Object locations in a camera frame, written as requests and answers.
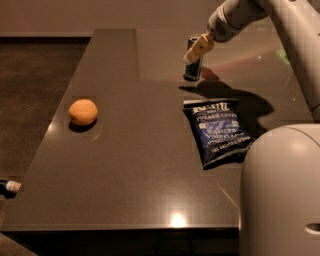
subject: snack bag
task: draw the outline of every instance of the snack bag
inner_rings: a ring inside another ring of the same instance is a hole
[[[184,102],[204,169],[243,161],[253,143],[254,138],[239,124],[238,103],[232,98]]]

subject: white robot body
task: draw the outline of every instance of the white robot body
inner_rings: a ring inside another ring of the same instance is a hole
[[[241,178],[240,256],[320,255],[320,127],[280,127],[250,148]]]

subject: floor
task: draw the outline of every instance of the floor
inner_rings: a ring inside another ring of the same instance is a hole
[[[88,38],[0,39],[0,179],[23,182]],[[0,195],[0,225],[14,199]],[[35,255],[0,233],[0,256]]]

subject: table surface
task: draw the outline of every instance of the table surface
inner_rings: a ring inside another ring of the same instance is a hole
[[[186,38],[169,29],[94,33],[2,231],[238,227],[242,164],[202,169],[183,101],[239,98],[255,136],[312,118],[270,23],[218,44],[198,82],[182,78]],[[82,97],[99,113],[80,131],[68,108]]]

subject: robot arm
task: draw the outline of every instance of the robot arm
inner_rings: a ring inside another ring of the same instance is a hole
[[[184,62],[195,62],[213,48],[213,41],[229,41],[250,23],[268,15],[313,118],[320,122],[320,15],[306,0],[226,0],[209,18],[207,34],[202,37],[210,40],[196,42]]]

